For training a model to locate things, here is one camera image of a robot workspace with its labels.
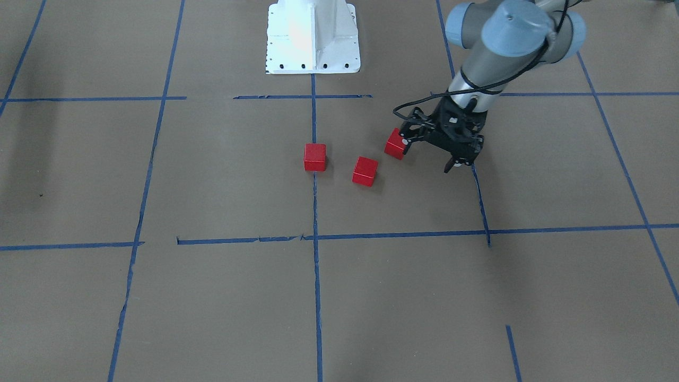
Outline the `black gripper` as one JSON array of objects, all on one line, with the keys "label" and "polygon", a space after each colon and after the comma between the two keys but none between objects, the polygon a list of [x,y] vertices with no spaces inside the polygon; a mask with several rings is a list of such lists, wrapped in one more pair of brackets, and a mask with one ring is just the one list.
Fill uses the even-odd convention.
[{"label": "black gripper", "polygon": [[485,112],[475,112],[477,98],[473,97],[465,107],[460,107],[451,97],[444,97],[432,114],[427,115],[419,107],[414,107],[400,128],[402,153],[401,160],[409,152],[412,144],[424,141],[448,152],[451,158],[443,172],[461,166],[473,166],[483,149]]}]

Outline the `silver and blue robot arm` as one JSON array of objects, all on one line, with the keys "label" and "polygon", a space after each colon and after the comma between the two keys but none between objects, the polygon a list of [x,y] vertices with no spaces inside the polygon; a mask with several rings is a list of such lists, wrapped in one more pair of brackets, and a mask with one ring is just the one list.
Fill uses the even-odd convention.
[{"label": "silver and blue robot arm", "polygon": [[384,151],[402,159],[424,141],[449,153],[444,167],[471,166],[483,149],[482,130],[490,107],[507,85],[533,68],[560,62],[580,50],[587,27],[570,12],[570,1],[459,3],[445,23],[450,44],[469,50],[446,92],[412,101],[409,114]]}]

